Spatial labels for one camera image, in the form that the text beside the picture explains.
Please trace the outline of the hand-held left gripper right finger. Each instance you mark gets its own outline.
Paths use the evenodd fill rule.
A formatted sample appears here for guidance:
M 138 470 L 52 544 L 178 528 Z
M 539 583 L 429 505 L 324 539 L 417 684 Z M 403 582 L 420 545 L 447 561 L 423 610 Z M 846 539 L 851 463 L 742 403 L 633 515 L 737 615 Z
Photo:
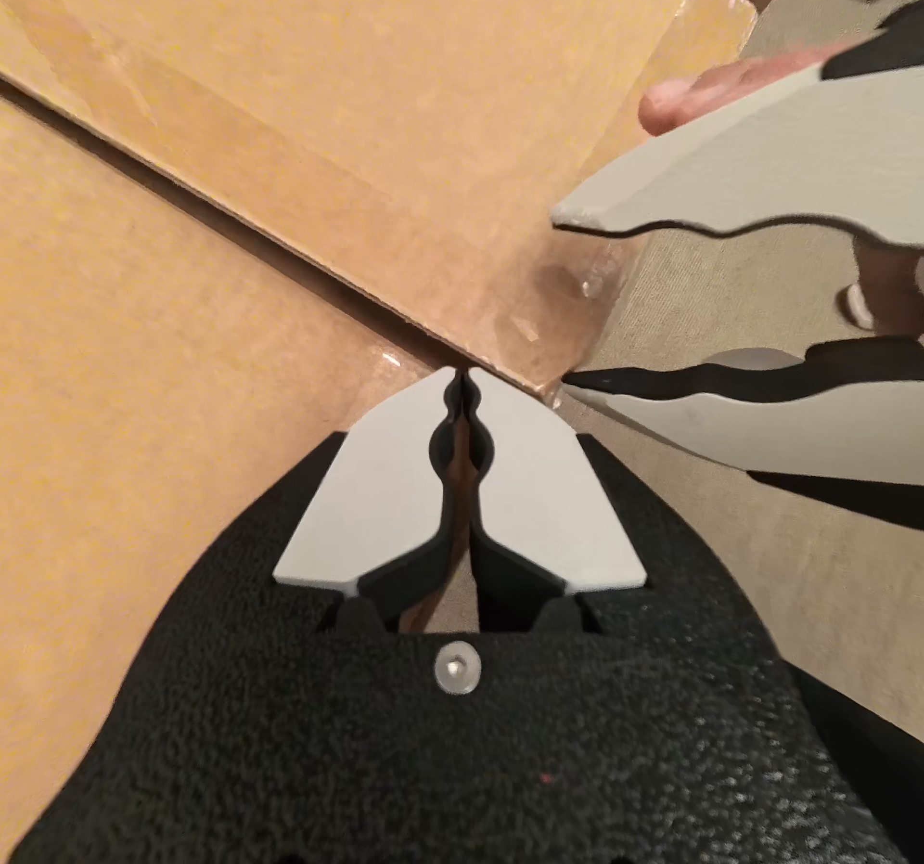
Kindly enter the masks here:
M 481 369 L 464 376 L 463 403 L 480 629 L 526 632 L 552 601 L 643 588 L 641 558 L 576 432 Z

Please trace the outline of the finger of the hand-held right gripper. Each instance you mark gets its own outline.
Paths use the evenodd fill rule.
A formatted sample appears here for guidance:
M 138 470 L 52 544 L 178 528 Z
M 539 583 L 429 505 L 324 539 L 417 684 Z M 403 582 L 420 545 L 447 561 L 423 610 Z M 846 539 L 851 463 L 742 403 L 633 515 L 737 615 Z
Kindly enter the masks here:
M 763 370 L 704 362 L 568 373 L 562 387 L 611 419 L 744 472 L 922 486 L 923 350 L 911 338 L 817 344 Z
M 813 223 L 921 248 L 922 106 L 920 65 L 830 80 L 815 65 L 618 157 L 552 226 L 728 237 Z

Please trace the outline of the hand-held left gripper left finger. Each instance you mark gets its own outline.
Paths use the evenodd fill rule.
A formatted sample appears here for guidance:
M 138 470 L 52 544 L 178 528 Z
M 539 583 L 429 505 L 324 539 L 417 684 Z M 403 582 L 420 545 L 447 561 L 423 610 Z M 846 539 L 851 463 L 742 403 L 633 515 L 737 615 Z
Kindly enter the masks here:
M 349 615 L 376 616 L 389 633 L 425 624 L 420 615 L 433 611 L 463 548 L 462 376 L 444 367 L 337 436 L 272 570 L 277 584 L 335 594 Z

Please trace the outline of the large cardboard box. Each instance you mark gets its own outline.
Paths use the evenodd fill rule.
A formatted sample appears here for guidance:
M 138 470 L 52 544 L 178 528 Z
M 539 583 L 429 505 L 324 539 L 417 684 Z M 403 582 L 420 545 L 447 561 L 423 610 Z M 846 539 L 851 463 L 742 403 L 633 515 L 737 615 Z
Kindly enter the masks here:
M 179 581 L 460 353 L 544 395 L 641 245 L 550 207 L 748 0 L 2 0 L 2 862 Z

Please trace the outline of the person's right hand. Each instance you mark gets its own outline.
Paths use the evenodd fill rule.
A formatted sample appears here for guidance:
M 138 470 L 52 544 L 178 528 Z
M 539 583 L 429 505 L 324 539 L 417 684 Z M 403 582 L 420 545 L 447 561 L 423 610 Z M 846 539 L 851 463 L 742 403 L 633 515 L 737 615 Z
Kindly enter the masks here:
M 706 116 L 791 74 L 823 63 L 852 48 L 853 38 L 711 68 L 696 77 L 677 77 L 648 88 L 641 96 L 641 129 L 659 137 Z

